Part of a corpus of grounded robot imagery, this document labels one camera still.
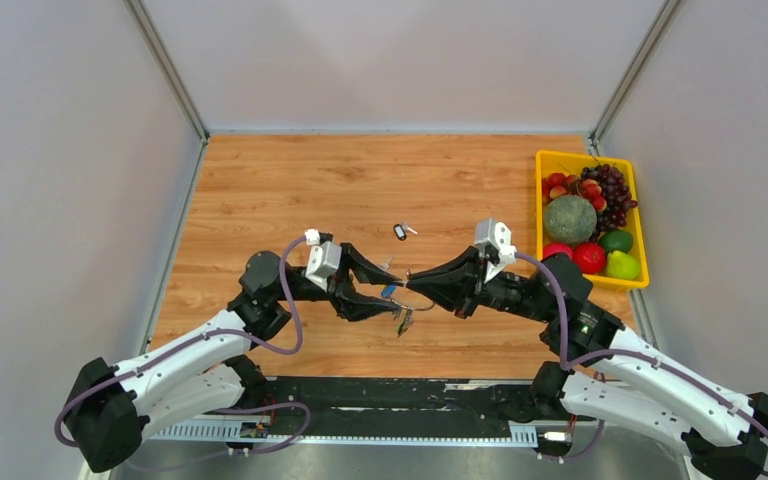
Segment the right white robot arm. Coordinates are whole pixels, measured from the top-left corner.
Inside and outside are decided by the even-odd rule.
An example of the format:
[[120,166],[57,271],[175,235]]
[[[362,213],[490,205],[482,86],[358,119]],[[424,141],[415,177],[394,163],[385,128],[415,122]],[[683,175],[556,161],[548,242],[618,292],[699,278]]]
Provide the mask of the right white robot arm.
[[711,479],[766,474],[768,395],[724,388],[646,342],[591,302],[592,285],[566,254],[508,272],[494,248],[408,277],[407,287],[460,318],[478,307],[540,321],[541,340],[557,355],[531,385],[544,417],[590,417],[648,436],[688,458]]

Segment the large silver keyring with clips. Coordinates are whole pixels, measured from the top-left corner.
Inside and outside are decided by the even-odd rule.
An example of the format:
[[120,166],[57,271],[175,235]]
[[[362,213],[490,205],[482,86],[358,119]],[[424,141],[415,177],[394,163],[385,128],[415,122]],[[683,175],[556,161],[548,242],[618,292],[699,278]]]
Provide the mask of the large silver keyring with clips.
[[409,322],[409,328],[405,331],[406,333],[407,331],[410,330],[411,326],[414,324],[417,313],[431,311],[436,307],[436,303],[433,301],[428,301],[424,304],[411,304],[411,303],[405,303],[401,300],[398,300],[393,295],[391,298],[384,299],[384,300],[387,300],[389,303],[396,306],[396,311],[393,314],[393,321],[397,325],[396,335],[397,335],[397,328],[403,319],[407,319]]

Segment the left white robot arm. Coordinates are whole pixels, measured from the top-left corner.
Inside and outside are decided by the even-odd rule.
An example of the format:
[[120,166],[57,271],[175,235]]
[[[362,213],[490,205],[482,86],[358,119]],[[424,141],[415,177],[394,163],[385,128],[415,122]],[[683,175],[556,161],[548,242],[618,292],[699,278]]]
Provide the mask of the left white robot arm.
[[252,349],[282,356],[301,350],[298,302],[327,302],[339,318],[358,322],[399,308],[358,292],[356,283],[399,281],[352,244],[329,238],[300,237],[282,254],[257,252],[246,262],[240,292],[205,323],[148,353],[82,366],[56,416],[55,438],[78,449],[91,471],[105,472],[175,423],[233,406],[255,413],[266,388],[242,375],[246,356]]

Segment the green tagged key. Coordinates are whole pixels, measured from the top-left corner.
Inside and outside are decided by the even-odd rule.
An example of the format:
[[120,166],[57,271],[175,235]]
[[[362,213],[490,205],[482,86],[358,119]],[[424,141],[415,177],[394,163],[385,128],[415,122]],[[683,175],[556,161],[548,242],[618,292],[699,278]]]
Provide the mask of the green tagged key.
[[397,336],[401,337],[408,328],[409,328],[408,320],[403,319],[397,328]]

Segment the blue tagged key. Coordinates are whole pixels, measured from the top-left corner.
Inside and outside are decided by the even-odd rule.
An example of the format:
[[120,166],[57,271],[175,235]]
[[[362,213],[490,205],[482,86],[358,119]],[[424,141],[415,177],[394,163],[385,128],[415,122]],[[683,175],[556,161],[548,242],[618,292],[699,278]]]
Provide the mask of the blue tagged key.
[[381,292],[380,292],[380,296],[381,296],[383,299],[389,299],[389,298],[391,298],[391,297],[392,297],[392,295],[394,294],[394,292],[396,291],[396,289],[397,289],[397,288],[398,288],[398,286],[397,286],[397,285],[388,285],[388,286],[384,287],[384,288],[381,290]]

